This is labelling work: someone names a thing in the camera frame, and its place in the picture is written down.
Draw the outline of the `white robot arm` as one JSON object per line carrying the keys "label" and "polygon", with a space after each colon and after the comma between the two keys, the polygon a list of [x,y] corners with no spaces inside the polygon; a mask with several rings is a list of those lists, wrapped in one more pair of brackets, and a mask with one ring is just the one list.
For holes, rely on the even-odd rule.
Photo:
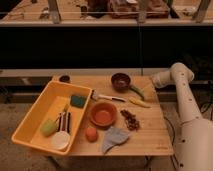
{"label": "white robot arm", "polygon": [[205,119],[189,83],[194,73],[183,63],[151,76],[156,88],[174,84],[181,122],[179,171],[213,171],[213,121]]}

